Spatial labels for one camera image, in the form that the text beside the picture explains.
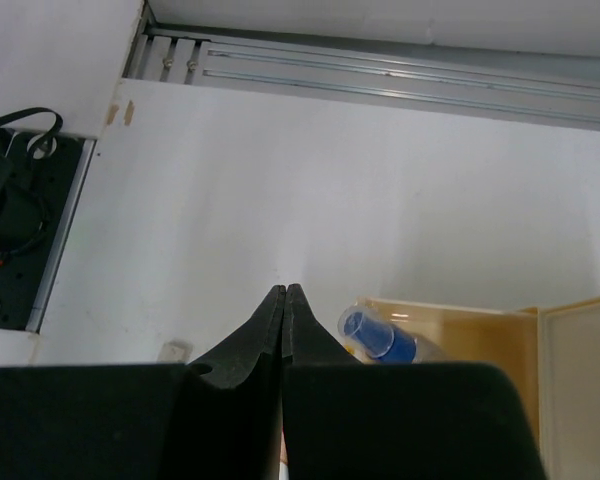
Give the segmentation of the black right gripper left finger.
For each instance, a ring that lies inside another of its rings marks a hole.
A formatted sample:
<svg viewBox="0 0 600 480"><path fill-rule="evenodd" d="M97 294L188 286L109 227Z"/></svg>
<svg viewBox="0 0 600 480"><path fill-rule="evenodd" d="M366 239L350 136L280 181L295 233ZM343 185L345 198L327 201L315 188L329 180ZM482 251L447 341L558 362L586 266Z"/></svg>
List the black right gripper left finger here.
<svg viewBox="0 0 600 480"><path fill-rule="evenodd" d="M0 368L0 479L274 479L285 289L191 363Z"/></svg>

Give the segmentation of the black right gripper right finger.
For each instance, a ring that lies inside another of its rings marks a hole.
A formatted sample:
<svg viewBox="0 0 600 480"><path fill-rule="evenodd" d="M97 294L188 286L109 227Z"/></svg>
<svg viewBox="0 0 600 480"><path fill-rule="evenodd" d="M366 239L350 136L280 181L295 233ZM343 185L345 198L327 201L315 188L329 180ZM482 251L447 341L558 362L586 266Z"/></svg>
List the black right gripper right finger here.
<svg viewBox="0 0 600 480"><path fill-rule="evenodd" d="M542 479L521 399L480 363L364 364L288 287L282 413L293 479Z"/></svg>

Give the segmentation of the small blue cap bottle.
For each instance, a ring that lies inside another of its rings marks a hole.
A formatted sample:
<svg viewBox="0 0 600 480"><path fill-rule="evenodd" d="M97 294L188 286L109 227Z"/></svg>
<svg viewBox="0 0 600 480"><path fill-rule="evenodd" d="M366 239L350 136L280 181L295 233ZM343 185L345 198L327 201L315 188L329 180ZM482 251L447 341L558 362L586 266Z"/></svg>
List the small blue cap bottle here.
<svg viewBox="0 0 600 480"><path fill-rule="evenodd" d="M360 347L371 360L385 364L419 364L448 361L434 342L400 329L366 306L355 305L338 321L340 335Z"/></svg>

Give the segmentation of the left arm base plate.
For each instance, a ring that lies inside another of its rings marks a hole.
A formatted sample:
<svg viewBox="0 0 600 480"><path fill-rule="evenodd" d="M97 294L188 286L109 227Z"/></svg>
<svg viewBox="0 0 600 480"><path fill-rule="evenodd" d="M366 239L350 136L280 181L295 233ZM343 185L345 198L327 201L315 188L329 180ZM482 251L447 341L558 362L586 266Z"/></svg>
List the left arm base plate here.
<svg viewBox="0 0 600 480"><path fill-rule="evenodd" d="M38 332L94 144L62 134L52 115L40 133L12 126L46 113L0 116L0 329Z"/></svg>

